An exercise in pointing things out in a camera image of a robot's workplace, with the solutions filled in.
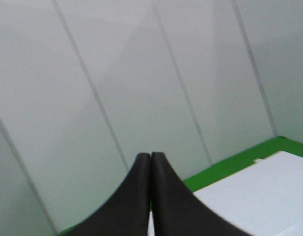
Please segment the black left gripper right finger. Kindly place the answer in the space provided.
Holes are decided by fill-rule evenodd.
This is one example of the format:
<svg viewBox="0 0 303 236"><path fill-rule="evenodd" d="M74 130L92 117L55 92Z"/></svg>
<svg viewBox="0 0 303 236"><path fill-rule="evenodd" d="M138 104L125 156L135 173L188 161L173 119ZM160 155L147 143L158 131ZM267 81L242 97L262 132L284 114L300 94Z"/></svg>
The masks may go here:
<svg viewBox="0 0 303 236"><path fill-rule="evenodd" d="M248 235L203 204L178 177L163 152L152 153L151 174L155 235Z"/></svg>

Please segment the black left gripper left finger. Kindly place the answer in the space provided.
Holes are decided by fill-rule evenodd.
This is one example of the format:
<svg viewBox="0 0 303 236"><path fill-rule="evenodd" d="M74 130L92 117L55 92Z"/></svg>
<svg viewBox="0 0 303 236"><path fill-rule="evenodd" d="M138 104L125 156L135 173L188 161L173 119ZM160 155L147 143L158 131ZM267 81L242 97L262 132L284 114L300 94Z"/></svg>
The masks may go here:
<svg viewBox="0 0 303 236"><path fill-rule="evenodd" d="M117 190L66 236L146 236L149 224L150 154L139 153Z"/></svg>

